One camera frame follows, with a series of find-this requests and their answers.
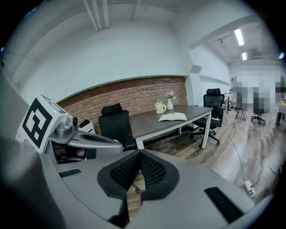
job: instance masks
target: power strip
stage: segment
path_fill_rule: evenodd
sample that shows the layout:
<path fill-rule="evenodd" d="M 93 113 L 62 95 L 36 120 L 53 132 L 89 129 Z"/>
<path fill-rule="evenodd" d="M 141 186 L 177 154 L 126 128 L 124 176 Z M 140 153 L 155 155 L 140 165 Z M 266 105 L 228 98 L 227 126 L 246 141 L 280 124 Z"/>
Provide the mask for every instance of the power strip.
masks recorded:
<path fill-rule="evenodd" d="M 244 182 L 244 186 L 245 186 L 246 191 L 248 192 L 248 194 L 251 197 L 253 197 L 255 195 L 255 190 L 254 190 L 254 187 L 252 186 L 251 182 L 249 180 Z"/>

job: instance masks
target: floor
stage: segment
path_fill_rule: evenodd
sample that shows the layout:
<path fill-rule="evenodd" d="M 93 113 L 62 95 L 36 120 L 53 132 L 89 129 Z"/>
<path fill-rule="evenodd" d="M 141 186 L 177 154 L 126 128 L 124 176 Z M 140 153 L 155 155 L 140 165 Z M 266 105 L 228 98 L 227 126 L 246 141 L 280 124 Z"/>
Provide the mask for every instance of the floor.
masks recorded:
<path fill-rule="evenodd" d="M 263 122 L 259 125 L 257 120 L 251 122 L 252 110 L 246 111 L 246 114 L 248 118 L 245 121 L 241 112 L 235 119 L 236 112 L 230 111 L 228 118 L 223 118 L 223 127 L 231 136 L 240 154 L 245 179 L 254 184 L 256 195 L 253 200 L 258 203 L 275 191 L 279 166 L 286 159 L 286 122 L 281 121 L 279 128 L 275 128 L 276 113 L 273 112 L 263 114 L 265 125 Z M 244 173 L 239 157 L 225 130 L 222 127 L 216 128 L 215 137 L 220 140 L 220 145 L 208 138 L 205 149 L 199 147 L 202 136 L 193 136 L 191 139 L 190 131 L 144 147 L 203 164 L 245 190 Z M 141 191 L 145 190 L 142 173 L 138 173 L 134 184 Z M 140 193 L 136 193 L 133 187 L 127 192 L 127 204 L 129 218 L 133 220 L 141 206 Z"/>

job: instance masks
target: mug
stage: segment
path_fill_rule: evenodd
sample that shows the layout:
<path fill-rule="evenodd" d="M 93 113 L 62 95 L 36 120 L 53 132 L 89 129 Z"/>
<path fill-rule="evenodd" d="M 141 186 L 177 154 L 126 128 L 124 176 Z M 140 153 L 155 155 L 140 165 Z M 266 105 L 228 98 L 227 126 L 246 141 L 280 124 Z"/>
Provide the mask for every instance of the mug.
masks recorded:
<path fill-rule="evenodd" d="M 167 107 L 164 104 L 156 104 L 155 109 L 157 114 L 162 114 L 164 111 L 166 111 Z"/>

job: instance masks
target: white cable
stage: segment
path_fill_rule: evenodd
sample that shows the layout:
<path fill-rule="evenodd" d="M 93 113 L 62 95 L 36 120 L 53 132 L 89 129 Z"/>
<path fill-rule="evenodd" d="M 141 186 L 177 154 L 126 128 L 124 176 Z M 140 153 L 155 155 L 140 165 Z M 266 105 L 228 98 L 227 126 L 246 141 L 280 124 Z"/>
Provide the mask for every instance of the white cable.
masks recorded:
<path fill-rule="evenodd" d="M 225 128 L 223 127 L 223 125 L 222 125 L 222 128 L 224 129 L 224 131 L 225 131 L 225 132 L 227 133 L 227 135 L 229 136 L 228 132 L 225 130 Z M 246 181 L 246 179 L 245 179 L 245 172 L 244 172 L 244 169 L 243 169 L 243 166 L 242 166 L 242 161 L 241 161 L 241 158 L 240 158 L 240 154 L 238 153 L 237 148 L 236 148 L 236 145 L 234 144 L 232 138 L 231 138 L 230 136 L 229 136 L 229 138 L 231 139 L 231 141 L 232 141 L 232 143 L 233 143 L 233 145 L 234 145 L 234 147 L 235 147 L 235 149 L 236 149 L 238 158 L 240 159 L 240 164 L 241 164 L 241 168 L 242 168 L 242 171 L 243 171 L 244 181 Z"/>

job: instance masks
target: ceiling pipe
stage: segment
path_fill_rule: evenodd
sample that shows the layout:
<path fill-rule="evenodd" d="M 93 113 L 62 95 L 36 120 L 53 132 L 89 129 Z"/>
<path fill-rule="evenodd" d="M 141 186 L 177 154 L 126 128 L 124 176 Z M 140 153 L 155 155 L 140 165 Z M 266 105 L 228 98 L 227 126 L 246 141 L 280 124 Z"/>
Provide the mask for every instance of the ceiling pipe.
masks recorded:
<path fill-rule="evenodd" d="M 93 24 L 93 27 L 94 27 L 95 31 L 98 31 L 97 25 L 95 24 L 95 21 L 94 21 L 94 18 L 93 18 L 92 13 L 91 13 L 91 11 L 90 11 L 90 8 L 89 8 L 89 6 L 88 6 L 87 0 L 82 0 L 82 1 L 84 2 L 84 5 L 85 5 L 85 7 L 86 7 L 86 11 L 88 12 L 89 18 L 90 18 L 90 20 L 91 20 L 91 22 L 92 22 L 92 24 Z"/>
<path fill-rule="evenodd" d="M 108 19 L 108 9 L 107 9 L 107 0 L 102 0 L 102 11 L 103 11 L 103 18 L 105 22 L 105 27 L 109 28 L 109 19 Z"/>
<path fill-rule="evenodd" d="M 134 21 L 136 20 L 137 13 L 138 13 L 138 9 L 139 9 L 139 6 L 140 6 L 140 3 L 141 3 L 141 0 L 138 0 L 138 2 L 137 2 L 137 6 L 136 6 L 136 10 L 135 10 L 135 12 L 134 12 L 134 17 L 133 17 L 133 20 L 134 20 Z"/>
<path fill-rule="evenodd" d="M 93 13 L 95 16 L 95 20 L 97 21 L 98 29 L 101 30 L 102 26 L 101 26 L 101 22 L 100 22 L 99 13 L 98 13 L 97 0 L 92 0 L 92 5 L 93 5 Z"/>

